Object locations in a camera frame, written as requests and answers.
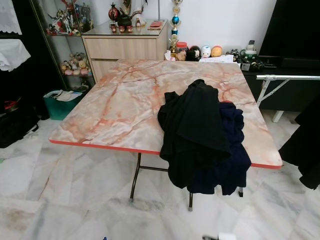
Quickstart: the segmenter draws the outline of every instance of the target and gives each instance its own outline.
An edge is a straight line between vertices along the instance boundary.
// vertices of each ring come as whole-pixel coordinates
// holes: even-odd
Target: black bag
[[[38,129],[37,117],[32,105],[21,100],[17,109],[0,117],[0,148],[6,148],[23,137],[33,128]]]

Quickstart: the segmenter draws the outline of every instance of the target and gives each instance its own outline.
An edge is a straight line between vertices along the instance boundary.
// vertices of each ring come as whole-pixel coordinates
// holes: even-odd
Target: marble floor
[[[285,112],[263,117],[280,148],[298,125]],[[319,240],[320,190],[300,181],[297,167],[250,168],[244,197],[194,194],[166,172],[141,170],[129,202],[137,154],[52,144],[58,121],[0,149],[0,240],[200,240],[234,233],[238,240]],[[166,168],[155,155],[142,164]]]

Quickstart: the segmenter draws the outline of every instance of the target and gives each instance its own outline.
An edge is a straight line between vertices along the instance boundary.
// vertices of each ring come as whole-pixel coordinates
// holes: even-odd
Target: glass display cabinet
[[[87,92],[95,80],[81,35],[94,28],[90,0],[29,1],[65,90]]]

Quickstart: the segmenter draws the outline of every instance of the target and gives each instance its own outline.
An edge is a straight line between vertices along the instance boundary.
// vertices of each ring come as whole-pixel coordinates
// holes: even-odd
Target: red table edge
[[[160,154],[159,151],[148,151],[148,150],[125,148],[125,147],[118,147],[118,146],[101,146],[101,145],[96,145],[96,144],[86,144],[86,143],[68,142],[68,141],[56,141],[56,140],[51,140],[51,139],[49,139],[49,141],[53,144],[89,147],[89,148],[97,148],[97,149],[111,149],[111,150],[126,151],[126,152],[132,152],[132,153],[142,153],[142,154],[154,154],[154,155]],[[265,165],[265,164],[259,164],[259,163],[252,163],[251,167],[262,168],[262,169],[281,169],[282,165]]]

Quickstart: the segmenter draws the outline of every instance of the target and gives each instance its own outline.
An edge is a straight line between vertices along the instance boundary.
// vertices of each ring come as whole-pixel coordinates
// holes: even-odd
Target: small cup
[[[110,27],[111,27],[111,31],[112,31],[113,33],[116,33],[116,32],[117,32],[117,27],[116,27],[116,25],[111,25]]]
[[[132,26],[127,26],[126,29],[127,29],[128,33],[132,33]]]
[[[125,26],[119,26],[120,33],[123,33],[125,31]]]

